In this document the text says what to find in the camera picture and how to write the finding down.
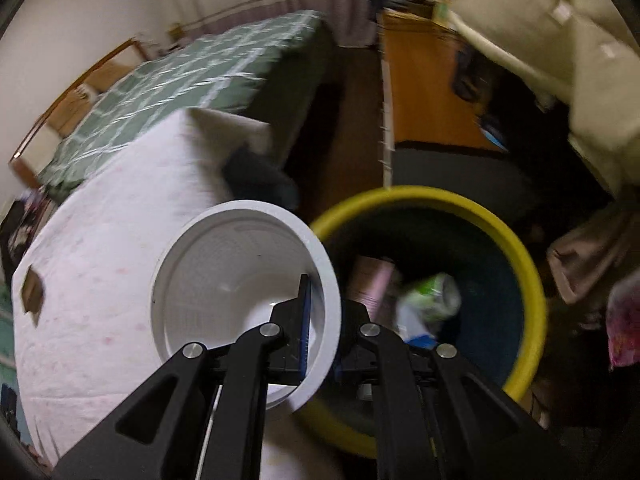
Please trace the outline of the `pink floral hanging bag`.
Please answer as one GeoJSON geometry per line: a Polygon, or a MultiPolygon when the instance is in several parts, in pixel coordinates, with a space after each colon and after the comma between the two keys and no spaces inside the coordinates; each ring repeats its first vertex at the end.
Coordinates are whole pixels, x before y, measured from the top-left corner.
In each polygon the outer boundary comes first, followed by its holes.
{"type": "Polygon", "coordinates": [[[612,367],[639,362],[640,348],[640,276],[635,270],[617,282],[606,306],[608,356],[612,367]]]}

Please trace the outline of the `green plaid bed duvet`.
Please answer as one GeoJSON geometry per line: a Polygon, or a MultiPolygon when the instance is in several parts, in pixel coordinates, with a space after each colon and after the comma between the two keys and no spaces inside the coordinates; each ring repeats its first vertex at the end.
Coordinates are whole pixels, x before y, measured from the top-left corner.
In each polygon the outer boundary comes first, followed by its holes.
{"type": "Polygon", "coordinates": [[[38,174],[53,195],[72,192],[112,156],[175,110],[242,114],[285,62],[308,61],[326,33],[323,16],[300,10],[201,36],[136,67],[102,93],[38,174]]]}

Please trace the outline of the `wooden desk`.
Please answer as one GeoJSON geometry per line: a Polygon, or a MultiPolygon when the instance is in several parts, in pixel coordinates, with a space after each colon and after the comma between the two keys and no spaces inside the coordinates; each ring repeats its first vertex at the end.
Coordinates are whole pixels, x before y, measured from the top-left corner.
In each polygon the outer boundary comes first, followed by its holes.
{"type": "Polygon", "coordinates": [[[389,151],[423,143],[499,153],[480,132],[472,104],[452,90],[462,47],[456,32],[414,14],[384,10],[378,14],[378,38],[389,151]]]}

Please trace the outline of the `pile of dark clothes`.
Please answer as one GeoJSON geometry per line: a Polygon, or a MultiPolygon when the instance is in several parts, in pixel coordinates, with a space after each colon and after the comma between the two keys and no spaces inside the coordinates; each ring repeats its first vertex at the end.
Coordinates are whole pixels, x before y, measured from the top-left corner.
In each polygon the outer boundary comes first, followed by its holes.
{"type": "Polygon", "coordinates": [[[55,203],[41,190],[27,190],[2,209],[1,269],[8,286],[11,286],[24,253],[43,226],[44,217],[54,210],[55,203]]]}

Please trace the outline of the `cream puffer jacket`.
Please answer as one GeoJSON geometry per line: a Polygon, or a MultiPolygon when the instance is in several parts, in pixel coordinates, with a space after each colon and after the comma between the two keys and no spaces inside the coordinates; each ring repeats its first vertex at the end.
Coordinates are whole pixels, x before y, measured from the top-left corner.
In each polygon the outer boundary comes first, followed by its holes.
{"type": "Polygon", "coordinates": [[[570,144],[616,193],[639,182],[639,45],[612,0],[451,0],[486,58],[570,107],[570,144]]]}

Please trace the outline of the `small cardboard box far nightstand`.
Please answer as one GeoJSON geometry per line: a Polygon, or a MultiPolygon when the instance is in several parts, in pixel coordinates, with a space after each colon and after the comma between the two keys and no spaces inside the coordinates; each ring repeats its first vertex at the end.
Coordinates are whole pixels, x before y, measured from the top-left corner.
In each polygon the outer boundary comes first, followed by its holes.
{"type": "Polygon", "coordinates": [[[167,36],[170,41],[175,44],[186,36],[186,33],[183,30],[183,27],[180,23],[171,23],[167,29],[167,36]]]}

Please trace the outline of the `wooden bed headboard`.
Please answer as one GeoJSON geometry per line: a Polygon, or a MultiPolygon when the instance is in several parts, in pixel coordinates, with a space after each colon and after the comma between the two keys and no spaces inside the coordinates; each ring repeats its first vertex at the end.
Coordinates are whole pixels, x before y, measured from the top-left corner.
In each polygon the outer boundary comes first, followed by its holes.
{"type": "Polygon", "coordinates": [[[129,38],[102,56],[76,78],[38,117],[9,160],[14,176],[26,188],[40,188],[38,174],[51,161],[55,150],[67,139],[104,93],[107,83],[116,84],[117,76],[125,76],[151,57],[137,38],[129,38]]]}

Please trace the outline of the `pink tissue box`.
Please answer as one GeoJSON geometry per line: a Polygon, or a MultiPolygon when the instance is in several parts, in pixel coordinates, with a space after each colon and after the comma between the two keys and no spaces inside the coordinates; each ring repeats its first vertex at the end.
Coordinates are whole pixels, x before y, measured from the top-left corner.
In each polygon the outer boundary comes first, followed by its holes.
{"type": "Polygon", "coordinates": [[[388,325],[392,319],[395,287],[393,263],[370,257],[361,257],[347,287],[347,298],[362,304],[372,322],[388,325]]]}

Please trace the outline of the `clear plastic bottle green label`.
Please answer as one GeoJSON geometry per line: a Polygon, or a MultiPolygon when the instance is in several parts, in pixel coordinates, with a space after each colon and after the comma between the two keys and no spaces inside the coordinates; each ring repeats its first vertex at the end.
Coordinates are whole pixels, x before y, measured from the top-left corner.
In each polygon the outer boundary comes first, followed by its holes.
{"type": "Polygon", "coordinates": [[[429,336],[435,339],[442,323],[458,314],[462,295],[454,279],[437,274],[405,292],[397,301],[395,324],[405,341],[429,336]]]}

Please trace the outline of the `small brown cardboard tray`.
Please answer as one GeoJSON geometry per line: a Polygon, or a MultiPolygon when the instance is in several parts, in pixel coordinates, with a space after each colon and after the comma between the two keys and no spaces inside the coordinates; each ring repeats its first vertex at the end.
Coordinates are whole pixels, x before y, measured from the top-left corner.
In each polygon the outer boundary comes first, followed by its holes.
{"type": "Polygon", "coordinates": [[[26,271],[21,288],[21,298],[25,314],[37,327],[44,303],[44,286],[42,278],[32,266],[29,266],[26,271]]]}

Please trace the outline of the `white dotted table cloth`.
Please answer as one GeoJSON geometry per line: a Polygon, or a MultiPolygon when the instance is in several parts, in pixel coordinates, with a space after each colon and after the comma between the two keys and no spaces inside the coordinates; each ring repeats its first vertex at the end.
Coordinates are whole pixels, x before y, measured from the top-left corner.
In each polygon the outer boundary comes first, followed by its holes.
{"type": "MultiPolygon", "coordinates": [[[[180,231],[232,200],[291,212],[293,189],[267,183],[273,147],[264,122],[177,110],[114,155],[36,236],[12,278],[15,362],[28,431],[50,463],[164,362],[150,299],[156,269],[180,231]],[[21,298],[29,266],[44,286],[37,327],[21,298]]],[[[294,413],[268,411],[262,478],[336,478],[294,413]]]]}

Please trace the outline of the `white plastic bowl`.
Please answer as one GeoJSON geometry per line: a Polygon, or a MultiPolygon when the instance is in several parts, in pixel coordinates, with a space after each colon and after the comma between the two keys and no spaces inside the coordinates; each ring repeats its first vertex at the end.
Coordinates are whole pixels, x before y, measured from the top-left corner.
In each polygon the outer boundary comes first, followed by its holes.
{"type": "Polygon", "coordinates": [[[302,408],[329,373],[341,333],[341,295],[326,250],[309,226],[279,206],[232,200],[190,221],[163,254],[151,292],[160,359],[192,341],[232,344],[269,320],[272,308],[311,279],[307,374],[297,387],[270,385],[267,408],[281,417],[302,408]]]}

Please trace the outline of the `yellow rimmed trash bin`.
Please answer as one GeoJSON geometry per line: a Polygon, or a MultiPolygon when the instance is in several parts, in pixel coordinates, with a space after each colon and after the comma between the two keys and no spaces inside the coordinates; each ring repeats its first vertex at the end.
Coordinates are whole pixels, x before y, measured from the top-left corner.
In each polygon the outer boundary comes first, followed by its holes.
{"type": "Polygon", "coordinates": [[[382,297],[374,322],[407,342],[452,344],[516,402],[536,374],[547,331],[541,280],[529,252],[495,214],[459,194],[401,185],[344,200],[311,225],[343,295],[359,263],[389,264],[370,278],[382,297]]]}

